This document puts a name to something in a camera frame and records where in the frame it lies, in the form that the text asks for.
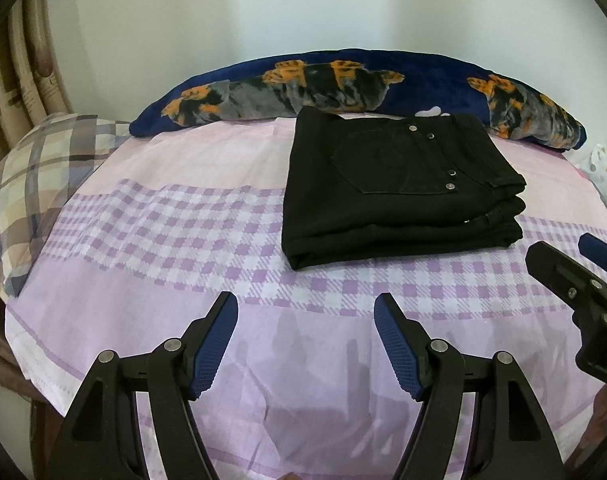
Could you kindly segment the navy blanket with cat print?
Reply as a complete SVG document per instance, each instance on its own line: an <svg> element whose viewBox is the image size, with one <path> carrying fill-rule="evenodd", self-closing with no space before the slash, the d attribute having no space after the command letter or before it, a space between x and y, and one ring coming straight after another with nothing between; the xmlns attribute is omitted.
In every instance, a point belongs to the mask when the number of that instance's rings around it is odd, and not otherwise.
<svg viewBox="0 0 607 480"><path fill-rule="evenodd" d="M148 105L130 132L149 138L213 122L331 113L468 114L503 139L576 150L584 126L519 80L440 54L343 49L258 58L196 75Z"/></svg>

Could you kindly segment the lilac checked bed sheet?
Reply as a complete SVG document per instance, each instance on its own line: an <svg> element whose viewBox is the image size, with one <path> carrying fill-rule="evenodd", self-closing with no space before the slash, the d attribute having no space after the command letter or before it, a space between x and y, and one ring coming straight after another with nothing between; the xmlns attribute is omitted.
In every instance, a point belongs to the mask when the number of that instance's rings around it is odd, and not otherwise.
<svg viewBox="0 0 607 480"><path fill-rule="evenodd" d="M373 320L382 292L473 356L505 350L535 390L561 454L601 386L576 366L570 310L525 267L546 240L569 256L607 241L607 209L570 162L497 140L527 182L524 236L505 250L290 270L282 200L295 124L216 124L131 139L65 205L6 336L24 375L65 413L98 353L180 336L220 292L240 316L212 388L193 406L223 479L387 479L418 406Z"/></svg>

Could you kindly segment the plaid pillow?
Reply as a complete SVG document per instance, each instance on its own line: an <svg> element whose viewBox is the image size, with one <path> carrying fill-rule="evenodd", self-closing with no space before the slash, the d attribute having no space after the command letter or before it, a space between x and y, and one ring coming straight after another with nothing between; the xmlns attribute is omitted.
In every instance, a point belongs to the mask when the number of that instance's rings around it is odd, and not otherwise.
<svg viewBox="0 0 607 480"><path fill-rule="evenodd" d="M0 289L16 297L64 205L129 139L128 122L53 114L0 162Z"/></svg>

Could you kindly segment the black denim pants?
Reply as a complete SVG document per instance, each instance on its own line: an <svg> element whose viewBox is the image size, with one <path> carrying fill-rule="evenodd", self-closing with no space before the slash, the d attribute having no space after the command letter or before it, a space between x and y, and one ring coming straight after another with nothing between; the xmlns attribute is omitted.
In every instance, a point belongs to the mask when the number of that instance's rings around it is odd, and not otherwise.
<svg viewBox="0 0 607 480"><path fill-rule="evenodd" d="M481 121L297 116L282 249L294 270L335 262L506 248L524 177Z"/></svg>

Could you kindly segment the wooden bed frame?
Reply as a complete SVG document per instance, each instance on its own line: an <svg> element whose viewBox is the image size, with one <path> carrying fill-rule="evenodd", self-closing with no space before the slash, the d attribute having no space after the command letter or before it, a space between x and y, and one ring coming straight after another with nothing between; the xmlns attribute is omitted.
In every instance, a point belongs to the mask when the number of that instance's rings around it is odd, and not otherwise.
<svg viewBox="0 0 607 480"><path fill-rule="evenodd" d="M19 369L15 356L5 338L5 303L0 297L0 386L18 393L30 401L30 454L37 479L44 478L46 461L49 453L46 452L46 423L44 416L48 411L48 402L38 393Z"/></svg>

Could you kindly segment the beige patterned curtain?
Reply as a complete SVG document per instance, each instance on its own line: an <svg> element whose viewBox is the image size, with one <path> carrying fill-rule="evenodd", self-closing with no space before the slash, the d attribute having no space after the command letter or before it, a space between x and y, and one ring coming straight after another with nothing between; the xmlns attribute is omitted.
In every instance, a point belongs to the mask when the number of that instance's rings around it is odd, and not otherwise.
<svg viewBox="0 0 607 480"><path fill-rule="evenodd" d="M0 161L46 116L68 111L46 0L16 0L0 24Z"/></svg>

